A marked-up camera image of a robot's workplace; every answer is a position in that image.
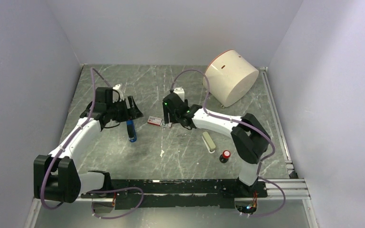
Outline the red white staple box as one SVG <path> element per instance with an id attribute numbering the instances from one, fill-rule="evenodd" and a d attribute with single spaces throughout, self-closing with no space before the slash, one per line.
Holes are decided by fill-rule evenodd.
<path id="1" fill-rule="evenodd" d="M 156 125 L 156 126 L 161 126 L 162 125 L 162 118 L 159 117 L 154 117 L 154 116 L 149 116 L 147 123 L 151 124 L 151 125 Z"/>

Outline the blue black stapler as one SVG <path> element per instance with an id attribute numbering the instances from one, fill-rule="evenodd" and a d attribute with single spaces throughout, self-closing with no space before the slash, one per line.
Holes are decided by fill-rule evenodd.
<path id="1" fill-rule="evenodd" d="M 134 143 L 137 140 L 137 136 L 133 120 L 126 121 L 126 128 L 127 128 L 128 140 L 131 143 Z"/>

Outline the beige white stapler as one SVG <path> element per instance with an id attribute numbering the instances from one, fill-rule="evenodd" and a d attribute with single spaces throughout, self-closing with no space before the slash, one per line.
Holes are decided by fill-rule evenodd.
<path id="1" fill-rule="evenodd" d="M 212 154 L 216 151 L 216 144 L 214 143 L 213 139 L 210 137 L 208 132 L 202 133 L 202 140 L 205 143 L 208 153 Z"/>

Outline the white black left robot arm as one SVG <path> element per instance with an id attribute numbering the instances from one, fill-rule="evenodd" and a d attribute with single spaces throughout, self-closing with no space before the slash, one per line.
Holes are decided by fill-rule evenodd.
<path id="1" fill-rule="evenodd" d="M 79 120 L 65 140 L 48 155 L 39 155 L 33 162 L 34 197 L 37 199 L 72 203 L 81 194 L 95 192 L 105 198 L 114 189 L 106 171 L 80 174 L 82 154 L 111 121 L 125 122 L 132 141 L 136 133 L 132 121 L 143 117 L 133 96 L 124 97 L 116 87 L 99 87 L 94 100 L 81 113 Z"/>

